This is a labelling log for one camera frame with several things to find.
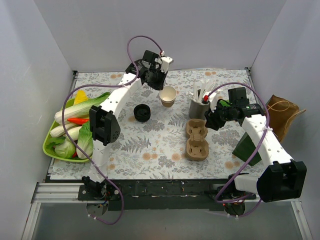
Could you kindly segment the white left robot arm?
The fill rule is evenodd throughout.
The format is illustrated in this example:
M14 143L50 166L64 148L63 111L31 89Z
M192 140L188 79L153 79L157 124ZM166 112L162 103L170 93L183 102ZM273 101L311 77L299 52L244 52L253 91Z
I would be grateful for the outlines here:
M164 88L169 66L173 58L164 53L157 54L146 50L141 59L131 63L125 70L117 88L98 107L93 106L89 111L90 131L93 138L93 153L88 176L82 177L86 191L95 199L101 200L106 196L103 182L107 176L107 160L110 156L111 143L115 142L121 128L118 117L126 102L147 84L154 90Z

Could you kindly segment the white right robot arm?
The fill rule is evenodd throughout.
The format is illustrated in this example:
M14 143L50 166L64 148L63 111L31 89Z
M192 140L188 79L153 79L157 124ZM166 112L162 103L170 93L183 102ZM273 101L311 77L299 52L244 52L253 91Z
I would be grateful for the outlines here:
M222 203L220 196L225 190L232 199L239 198L244 192L259 195L265 203L298 199L303 191L307 167L302 161L295 161L282 147L269 126L267 107L250 103L246 92L248 88L248 85L241 84L229 89L228 101L218 99L214 90L202 98L204 103L210 103L210 109L204 114L205 126L217 131L226 122L238 122L256 147L244 166L259 154L265 167L259 177L243 174L240 168L229 177L215 201Z

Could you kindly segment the brown paper coffee cup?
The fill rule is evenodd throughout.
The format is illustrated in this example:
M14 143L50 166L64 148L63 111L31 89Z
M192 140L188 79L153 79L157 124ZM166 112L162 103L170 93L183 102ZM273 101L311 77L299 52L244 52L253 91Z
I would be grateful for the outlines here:
M163 90L159 91L159 97L161 104L166 108L170 108L175 102L177 91L172 86L165 86Z

